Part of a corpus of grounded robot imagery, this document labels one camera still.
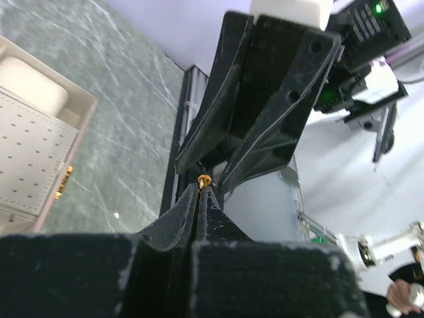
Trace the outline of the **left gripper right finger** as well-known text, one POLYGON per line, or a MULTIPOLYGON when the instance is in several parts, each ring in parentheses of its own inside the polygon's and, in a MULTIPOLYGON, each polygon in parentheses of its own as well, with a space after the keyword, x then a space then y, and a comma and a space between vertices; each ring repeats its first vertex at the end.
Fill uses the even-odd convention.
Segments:
POLYGON ((201 191, 191 246, 191 317, 369 317, 353 267, 341 249, 308 242, 215 238, 222 215, 201 191))

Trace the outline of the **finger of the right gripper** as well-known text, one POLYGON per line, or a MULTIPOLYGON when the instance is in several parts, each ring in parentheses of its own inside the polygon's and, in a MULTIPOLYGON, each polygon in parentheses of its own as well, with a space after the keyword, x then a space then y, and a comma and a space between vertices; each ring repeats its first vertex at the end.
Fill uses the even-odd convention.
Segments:
POLYGON ((184 173, 213 152, 228 134, 253 26, 252 15, 225 13, 199 112, 176 156, 177 173, 184 173))
POLYGON ((238 144, 221 193, 289 164, 341 47, 339 35, 304 26, 258 26, 253 43, 261 39, 273 51, 248 53, 229 131, 238 144))

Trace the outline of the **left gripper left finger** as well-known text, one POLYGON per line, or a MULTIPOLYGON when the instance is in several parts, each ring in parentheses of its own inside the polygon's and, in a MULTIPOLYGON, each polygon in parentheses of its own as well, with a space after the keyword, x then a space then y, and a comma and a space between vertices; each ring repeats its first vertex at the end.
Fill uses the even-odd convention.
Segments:
POLYGON ((183 317, 198 187, 139 233, 1 239, 2 317, 183 317))

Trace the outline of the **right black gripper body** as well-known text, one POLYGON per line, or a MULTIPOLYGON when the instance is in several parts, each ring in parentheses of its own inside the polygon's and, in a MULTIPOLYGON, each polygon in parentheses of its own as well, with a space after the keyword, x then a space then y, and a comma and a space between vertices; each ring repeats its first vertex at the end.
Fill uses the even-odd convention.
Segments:
MULTIPOLYGON (((377 63, 384 55, 407 42, 411 33, 393 1, 353 1, 329 16, 325 29, 341 37, 341 55, 333 66, 314 106, 325 115, 346 110, 344 122, 364 129, 377 127, 384 109, 393 111, 398 99, 406 96, 402 83, 391 83, 387 92, 371 101, 367 94, 382 84, 377 63)), ((262 112, 265 102, 282 83, 292 67, 303 32, 287 18, 264 13, 256 25, 246 60, 242 90, 247 94, 233 117, 231 134, 242 138, 262 112)))

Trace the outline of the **pink jewelry box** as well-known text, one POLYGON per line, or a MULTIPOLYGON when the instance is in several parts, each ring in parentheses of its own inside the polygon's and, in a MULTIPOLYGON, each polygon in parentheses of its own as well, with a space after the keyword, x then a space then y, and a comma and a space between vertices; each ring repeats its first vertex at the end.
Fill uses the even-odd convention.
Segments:
POLYGON ((1 235, 41 230, 96 106, 86 90, 1 37, 1 235))

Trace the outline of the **person hand in background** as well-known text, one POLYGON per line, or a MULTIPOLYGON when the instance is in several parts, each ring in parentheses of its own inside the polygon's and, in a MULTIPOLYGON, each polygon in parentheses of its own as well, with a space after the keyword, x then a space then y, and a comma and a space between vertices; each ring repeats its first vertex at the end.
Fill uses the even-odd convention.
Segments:
POLYGON ((405 280, 394 280, 388 288, 386 299, 389 304, 401 311, 402 315, 422 314, 422 310, 409 301, 411 284, 405 280))

